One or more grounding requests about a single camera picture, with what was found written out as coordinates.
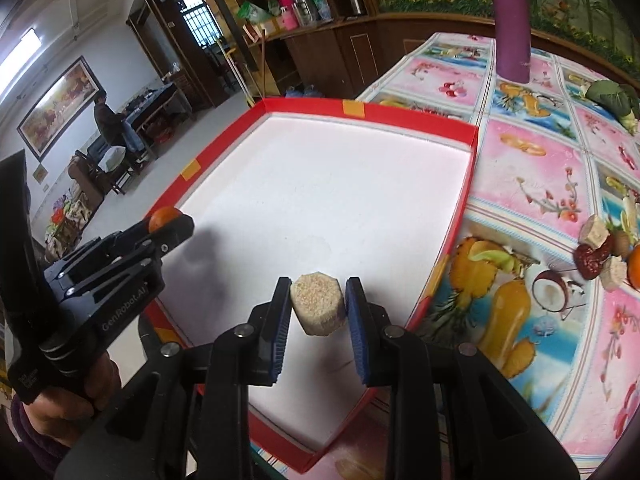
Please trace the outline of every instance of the ceiling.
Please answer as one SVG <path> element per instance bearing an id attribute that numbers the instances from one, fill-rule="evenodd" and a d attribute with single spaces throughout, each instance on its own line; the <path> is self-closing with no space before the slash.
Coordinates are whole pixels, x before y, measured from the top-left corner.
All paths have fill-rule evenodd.
<path id="1" fill-rule="evenodd" d="M 94 30 L 99 23 L 129 14 L 133 0 L 23 0 L 0 36 L 3 60 L 31 27 L 42 41 L 36 58 L 25 67 L 14 85 L 0 96 L 0 123 L 7 107 L 20 96 L 42 68 L 71 43 Z"/>

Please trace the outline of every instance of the window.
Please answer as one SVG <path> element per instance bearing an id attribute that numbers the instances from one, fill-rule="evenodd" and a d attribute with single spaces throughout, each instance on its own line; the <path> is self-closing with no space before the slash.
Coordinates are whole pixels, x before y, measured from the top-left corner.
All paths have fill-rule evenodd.
<path id="1" fill-rule="evenodd" d="M 222 32 L 204 0 L 181 0 L 180 12 L 200 46 L 211 46 L 222 38 Z"/>
<path id="2" fill-rule="evenodd" d="M 0 64 L 0 94 L 4 92 L 9 86 L 9 83 L 18 75 L 20 69 L 41 46 L 42 42 L 36 36 L 36 31 L 33 29 L 22 37 L 20 43 L 18 43 L 2 64 Z"/>

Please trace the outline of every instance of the person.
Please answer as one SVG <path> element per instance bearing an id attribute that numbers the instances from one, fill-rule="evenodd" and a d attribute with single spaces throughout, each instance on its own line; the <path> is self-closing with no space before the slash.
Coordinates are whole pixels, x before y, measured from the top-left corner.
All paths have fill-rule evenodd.
<path id="1" fill-rule="evenodd" d="M 42 473 L 41 478 L 53 477 L 58 464 L 82 435 L 82 427 L 96 412 L 107 407 L 121 387 L 118 365 L 105 352 L 84 380 L 84 391 L 91 402 L 55 386 L 46 388 L 29 406 L 14 396 L 11 420 L 22 446 L 30 452 L 41 469 L 38 472 Z M 21 450 L 17 448 L 10 451 L 8 446 L 10 444 L 2 446 L 0 442 L 2 480 L 40 478 L 34 476 L 33 471 L 26 470 L 33 465 L 30 466 L 20 456 Z"/>
<path id="2" fill-rule="evenodd" d="M 143 165 L 138 162 L 135 154 L 131 153 L 124 140 L 124 126 L 122 121 L 126 118 L 124 114 L 117 114 L 107 106 L 107 92 L 98 91 L 94 98 L 94 118 L 98 125 L 98 131 L 104 141 L 109 146 L 123 146 L 125 151 L 125 160 L 129 163 L 133 171 L 140 173 Z"/>

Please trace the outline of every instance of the pink bottle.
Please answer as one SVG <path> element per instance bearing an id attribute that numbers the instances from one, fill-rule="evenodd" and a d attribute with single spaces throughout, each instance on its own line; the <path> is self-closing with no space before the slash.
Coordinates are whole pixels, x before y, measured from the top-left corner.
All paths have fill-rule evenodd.
<path id="1" fill-rule="evenodd" d="M 280 10 L 282 12 L 282 23 L 287 30 L 294 30 L 299 27 L 296 13 L 293 11 L 294 0 L 278 0 L 280 3 Z"/>

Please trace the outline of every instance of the purple bottle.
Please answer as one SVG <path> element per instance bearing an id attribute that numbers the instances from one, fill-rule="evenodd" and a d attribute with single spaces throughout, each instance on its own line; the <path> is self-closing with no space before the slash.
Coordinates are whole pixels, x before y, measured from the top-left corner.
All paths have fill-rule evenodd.
<path id="1" fill-rule="evenodd" d="M 494 0 L 498 75 L 528 83 L 531 62 L 529 0 Z"/>

